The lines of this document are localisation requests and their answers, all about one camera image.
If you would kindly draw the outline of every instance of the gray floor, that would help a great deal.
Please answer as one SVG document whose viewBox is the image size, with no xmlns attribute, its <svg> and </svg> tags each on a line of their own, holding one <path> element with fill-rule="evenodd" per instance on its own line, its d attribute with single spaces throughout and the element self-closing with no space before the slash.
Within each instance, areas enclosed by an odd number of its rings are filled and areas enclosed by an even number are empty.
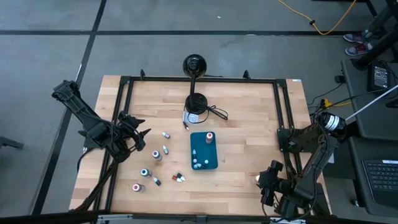
<svg viewBox="0 0 398 224">
<path fill-rule="evenodd" d="M 348 2 L 299 2 L 293 8 L 311 15 L 327 30 L 348 8 Z M 383 1 L 373 1 L 377 10 Z M 0 2 L 0 30 L 91 30 L 99 0 Z M 358 3 L 338 30 L 360 30 L 372 19 Z M 274 1 L 108 1 L 100 30 L 312 30 L 306 19 Z M 0 35 L 0 136 L 23 141 L 16 151 L 0 150 L 0 217 L 26 215 L 37 192 L 63 106 L 50 97 L 62 80 L 75 78 L 88 36 Z M 241 77 L 302 79 L 307 101 L 336 86 L 343 52 L 351 46 L 341 37 L 233 35 L 97 36 L 81 84 L 83 99 L 94 106 L 103 75 L 182 76 L 189 54 L 204 56 L 208 74 Z M 383 59 L 391 60 L 390 52 Z M 348 96 L 345 86 L 328 95 L 331 101 Z M 335 110 L 341 116 L 351 107 Z M 55 170 L 44 213 L 68 210 L 76 179 L 76 162 L 83 138 L 72 118 Z M 341 218 L 398 223 L 396 218 L 369 215 L 349 203 L 354 197 L 348 180 L 326 179 L 333 213 Z"/>
</svg>

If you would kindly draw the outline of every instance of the shoe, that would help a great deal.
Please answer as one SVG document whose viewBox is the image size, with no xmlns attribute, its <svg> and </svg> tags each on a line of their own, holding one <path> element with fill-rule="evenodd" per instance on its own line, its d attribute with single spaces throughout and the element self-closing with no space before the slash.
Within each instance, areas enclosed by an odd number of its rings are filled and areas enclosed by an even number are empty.
<svg viewBox="0 0 398 224">
<path fill-rule="evenodd" d="M 351 43 L 357 42 L 363 44 L 365 42 L 365 38 L 361 34 L 345 34 L 343 38 Z"/>
<path fill-rule="evenodd" d="M 372 49 L 372 45 L 370 43 L 359 44 L 356 47 L 348 47 L 346 48 L 346 54 L 350 56 L 357 56 L 361 54 L 366 54 Z"/>
</svg>

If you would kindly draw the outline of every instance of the teal tray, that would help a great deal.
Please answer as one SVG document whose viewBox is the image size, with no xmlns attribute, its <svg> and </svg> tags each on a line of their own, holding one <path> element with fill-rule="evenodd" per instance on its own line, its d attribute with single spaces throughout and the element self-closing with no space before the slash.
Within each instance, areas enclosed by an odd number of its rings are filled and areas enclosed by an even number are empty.
<svg viewBox="0 0 398 224">
<path fill-rule="evenodd" d="M 209 132 L 202 132 L 202 133 L 192 133 L 191 134 L 191 167 L 195 163 L 193 162 L 193 150 L 197 152 L 197 163 L 205 165 L 206 168 L 197 168 L 194 170 L 209 170 L 215 169 L 218 167 L 218 160 L 217 160 L 217 147 L 216 147 L 216 134 L 213 131 L 210 133 L 213 134 L 213 141 L 210 144 L 206 143 L 206 134 Z"/>
</svg>

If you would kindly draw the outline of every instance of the wooden table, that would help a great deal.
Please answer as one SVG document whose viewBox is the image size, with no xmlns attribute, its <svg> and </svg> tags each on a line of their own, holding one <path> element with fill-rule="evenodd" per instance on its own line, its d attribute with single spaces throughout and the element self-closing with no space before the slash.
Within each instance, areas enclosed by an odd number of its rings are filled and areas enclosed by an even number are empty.
<svg viewBox="0 0 398 224">
<path fill-rule="evenodd" d="M 103 78 L 95 111 L 104 119 L 111 120 L 119 80 L 120 76 Z M 304 128 L 310 124 L 310 118 L 302 83 L 287 80 L 287 86 L 295 127 Z M 134 82 L 129 114 L 146 120 L 140 124 L 139 131 L 147 128 L 152 131 L 145 136 L 144 150 L 133 152 L 119 165 L 111 211 L 263 216 L 260 189 L 253 184 L 253 179 L 270 166 L 271 160 L 284 161 L 277 143 L 279 125 L 272 85 L 197 83 L 195 91 L 208 98 L 209 106 L 226 110 L 229 120 L 210 114 L 207 121 L 191 124 L 187 131 L 182 124 L 182 110 L 189 90 L 189 82 Z M 126 92 L 123 91 L 121 105 L 124 105 Z M 280 100 L 285 125 L 288 125 L 282 89 Z M 164 138 L 162 131 L 171 138 Z M 198 171 L 190 166 L 190 134 L 200 131 L 216 133 L 218 168 L 215 170 Z M 163 145 L 169 149 L 167 156 L 162 152 Z M 163 154 L 161 162 L 152 158 L 153 150 Z M 103 155 L 104 150 L 95 149 L 82 160 L 70 208 L 79 206 L 97 184 Z M 303 166 L 309 157 L 310 154 L 301 153 Z M 158 187 L 153 180 L 143 178 L 140 175 L 143 168 L 151 170 L 162 185 Z M 177 172 L 187 181 L 172 180 Z M 285 170 L 279 172 L 279 177 L 286 178 Z M 322 175 L 318 182 L 323 184 L 326 193 Z M 134 192 L 135 183 L 145 185 L 146 191 Z M 105 186 L 100 208 L 104 208 L 107 192 Z M 268 215 L 279 216 L 272 207 L 266 206 L 266 211 Z"/>
</svg>

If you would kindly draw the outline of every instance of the yellow cable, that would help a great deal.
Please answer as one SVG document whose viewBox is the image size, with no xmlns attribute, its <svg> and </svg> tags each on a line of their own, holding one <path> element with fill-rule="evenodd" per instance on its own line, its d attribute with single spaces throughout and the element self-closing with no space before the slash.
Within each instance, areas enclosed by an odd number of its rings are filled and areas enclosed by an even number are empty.
<svg viewBox="0 0 398 224">
<path fill-rule="evenodd" d="M 301 15 L 303 17 L 306 17 L 309 21 L 313 21 L 311 18 L 309 18 L 307 15 L 302 14 L 301 12 L 298 12 L 294 9 L 292 9 L 290 6 L 288 6 L 286 3 L 282 2 L 281 0 L 278 0 L 280 3 L 282 3 L 283 5 L 285 5 L 288 9 L 290 9 L 292 12 L 297 13 L 298 15 Z M 344 13 L 343 17 L 340 18 L 340 20 L 336 23 L 336 25 L 331 28 L 331 30 L 329 30 L 326 33 L 322 33 L 319 31 L 317 25 L 315 25 L 315 23 L 312 24 L 312 26 L 318 31 L 318 33 L 320 35 L 328 35 L 330 34 L 334 29 L 336 29 L 336 27 L 340 24 L 340 22 L 342 22 L 342 20 L 347 16 L 348 12 L 352 9 L 352 7 L 354 6 L 354 4 L 356 3 L 357 0 L 354 0 L 353 3 L 350 5 L 350 7 L 348 8 L 348 10 L 346 11 L 346 13 Z"/>
<path fill-rule="evenodd" d="M 342 104 L 339 104 L 339 105 L 333 105 L 333 106 L 346 106 L 346 105 L 350 105 L 351 104 L 351 102 L 347 102 L 347 103 L 342 103 Z"/>
</svg>

